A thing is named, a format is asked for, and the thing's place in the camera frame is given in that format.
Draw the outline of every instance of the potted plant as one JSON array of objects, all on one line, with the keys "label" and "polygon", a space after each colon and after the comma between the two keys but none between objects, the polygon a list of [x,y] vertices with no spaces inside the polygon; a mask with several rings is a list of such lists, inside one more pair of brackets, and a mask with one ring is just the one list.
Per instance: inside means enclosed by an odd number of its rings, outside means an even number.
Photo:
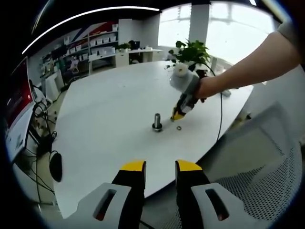
[{"label": "potted plant", "polygon": [[[168,51],[168,53],[174,57],[174,59],[171,60],[173,62],[173,67],[178,62],[187,64],[189,66],[189,70],[192,72],[195,70],[196,64],[204,64],[205,66],[209,67],[207,63],[210,60],[210,56],[206,52],[208,48],[203,42],[198,40],[195,42],[190,42],[187,40],[187,43],[177,41],[176,48],[179,49],[177,54],[174,53],[174,50]],[[206,71],[198,70],[196,72],[200,77],[206,76]]]},{"label": "potted plant", "polygon": [[119,50],[120,52],[123,52],[125,50],[128,50],[130,49],[131,46],[129,43],[123,43],[123,44],[119,44],[115,47],[116,50]]}]

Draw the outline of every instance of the white table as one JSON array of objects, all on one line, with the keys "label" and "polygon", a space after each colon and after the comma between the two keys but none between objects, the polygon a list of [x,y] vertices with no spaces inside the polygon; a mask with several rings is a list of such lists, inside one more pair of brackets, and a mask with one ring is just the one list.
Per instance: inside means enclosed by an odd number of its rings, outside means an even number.
[{"label": "white table", "polygon": [[[62,103],[53,150],[62,155],[62,181],[54,189],[64,218],[120,167],[144,159],[145,196],[175,179],[177,159],[197,162],[215,144],[220,125],[220,95],[198,102],[184,119],[170,121],[180,92],[169,84],[167,62],[148,62],[93,74],[71,84]],[[252,86],[223,96],[221,136],[230,127]],[[163,131],[152,131],[154,114]]]},{"label": "white table", "polygon": [[92,73],[92,62],[96,61],[96,60],[101,60],[101,59],[105,59],[105,58],[109,58],[109,57],[116,57],[116,56],[120,56],[126,54],[126,58],[125,58],[125,64],[124,65],[129,65],[129,54],[131,53],[143,53],[143,62],[152,62],[154,61],[153,59],[153,53],[159,53],[161,52],[161,56],[163,56],[163,50],[159,50],[159,49],[137,49],[137,50],[130,50],[128,52],[119,52],[119,53],[114,53],[114,54],[109,54],[109,55],[90,55],[88,62],[89,62],[89,75],[91,75]]},{"label": "white table", "polygon": [[13,162],[16,156],[25,148],[27,134],[35,103],[31,102],[20,112],[8,131],[5,139],[9,160]]}]

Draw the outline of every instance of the human arm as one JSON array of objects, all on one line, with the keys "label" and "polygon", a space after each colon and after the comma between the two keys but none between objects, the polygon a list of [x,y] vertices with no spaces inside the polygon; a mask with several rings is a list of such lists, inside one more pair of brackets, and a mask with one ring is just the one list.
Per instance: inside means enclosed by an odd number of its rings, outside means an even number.
[{"label": "human arm", "polygon": [[301,63],[295,41],[275,31],[249,56],[216,77],[201,80],[196,97],[206,98],[226,89],[277,78]]}]

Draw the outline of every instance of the computer mouse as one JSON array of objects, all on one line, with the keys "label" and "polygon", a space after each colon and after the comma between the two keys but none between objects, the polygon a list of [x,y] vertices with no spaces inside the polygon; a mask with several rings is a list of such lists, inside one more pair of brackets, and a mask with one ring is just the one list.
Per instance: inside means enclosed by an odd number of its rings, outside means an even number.
[{"label": "computer mouse", "polygon": [[60,182],[62,177],[62,163],[61,155],[59,153],[55,153],[52,156],[49,164],[49,170],[52,178],[57,182]]}]

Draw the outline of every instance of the window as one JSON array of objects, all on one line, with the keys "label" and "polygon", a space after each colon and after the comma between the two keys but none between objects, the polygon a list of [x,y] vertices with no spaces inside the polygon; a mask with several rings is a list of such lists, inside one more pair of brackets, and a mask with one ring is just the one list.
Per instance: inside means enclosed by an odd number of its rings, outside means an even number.
[{"label": "window", "polygon": [[255,7],[212,2],[206,46],[210,55],[236,64],[274,30],[272,16]]},{"label": "window", "polygon": [[158,46],[175,47],[176,41],[189,39],[192,5],[172,7],[160,15]]}]

